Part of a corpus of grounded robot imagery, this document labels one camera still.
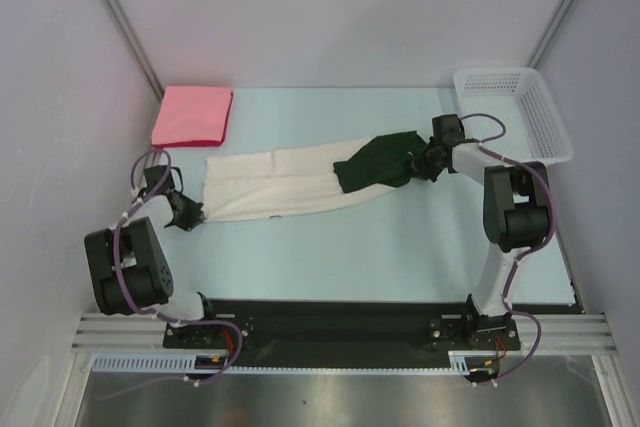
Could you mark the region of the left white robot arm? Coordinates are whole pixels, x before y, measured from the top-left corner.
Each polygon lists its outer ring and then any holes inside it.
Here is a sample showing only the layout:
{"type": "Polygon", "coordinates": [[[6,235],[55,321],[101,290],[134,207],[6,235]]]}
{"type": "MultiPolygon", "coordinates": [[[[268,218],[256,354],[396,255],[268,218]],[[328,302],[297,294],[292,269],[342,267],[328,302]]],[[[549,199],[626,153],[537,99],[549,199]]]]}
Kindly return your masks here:
{"type": "Polygon", "coordinates": [[[204,223],[203,204],[183,193],[178,167],[149,167],[145,186],[124,223],[85,236],[84,246],[98,309],[105,315],[144,310],[188,321],[186,334],[197,345],[214,344],[221,323],[204,312],[202,295],[191,286],[191,267],[170,249],[174,241],[204,223]]]}

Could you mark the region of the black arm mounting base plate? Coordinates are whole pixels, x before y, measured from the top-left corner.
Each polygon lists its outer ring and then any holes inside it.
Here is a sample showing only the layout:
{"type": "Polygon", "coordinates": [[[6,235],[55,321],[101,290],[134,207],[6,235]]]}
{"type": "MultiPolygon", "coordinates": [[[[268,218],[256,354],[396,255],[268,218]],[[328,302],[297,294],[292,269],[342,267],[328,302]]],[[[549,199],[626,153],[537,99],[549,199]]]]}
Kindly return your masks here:
{"type": "Polygon", "coordinates": [[[467,303],[219,301],[205,303],[215,325],[154,321],[170,352],[223,354],[238,368],[401,370],[442,368],[453,352],[522,353],[515,319],[487,327],[467,303]]]}

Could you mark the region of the white and dark green t-shirt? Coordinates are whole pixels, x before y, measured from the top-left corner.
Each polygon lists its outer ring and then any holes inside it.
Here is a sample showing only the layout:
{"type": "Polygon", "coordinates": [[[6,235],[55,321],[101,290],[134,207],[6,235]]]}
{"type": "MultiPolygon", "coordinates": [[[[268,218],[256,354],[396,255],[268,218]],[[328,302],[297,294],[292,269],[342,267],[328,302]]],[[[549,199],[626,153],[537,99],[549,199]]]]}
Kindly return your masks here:
{"type": "Polygon", "coordinates": [[[426,146],[416,131],[313,147],[212,156],[203,211],[207,222],[260,220],[363,204],[416,177],[426,146]]]}

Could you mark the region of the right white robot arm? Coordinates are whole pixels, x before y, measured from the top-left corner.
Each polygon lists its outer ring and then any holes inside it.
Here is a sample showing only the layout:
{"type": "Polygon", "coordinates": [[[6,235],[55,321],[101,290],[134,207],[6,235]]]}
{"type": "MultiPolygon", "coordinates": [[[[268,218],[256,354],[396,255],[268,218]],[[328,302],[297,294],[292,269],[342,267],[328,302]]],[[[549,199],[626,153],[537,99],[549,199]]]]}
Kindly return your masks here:
{"type": "Polygon", "coordinates": [[[433,134],[411,161],[417,177],[436,181],[444,171],[483,187],[483,229],[490,247],[481,278],[470,294],[474,315],[461,323],[463,340],[484,348],[497,336],[493,319],[512,315],[510,293],[521,261],[543,249],[556,230],[555,205],[546,167],[517,161],[472,139],[455,114],[432,120],[433,134]]]}

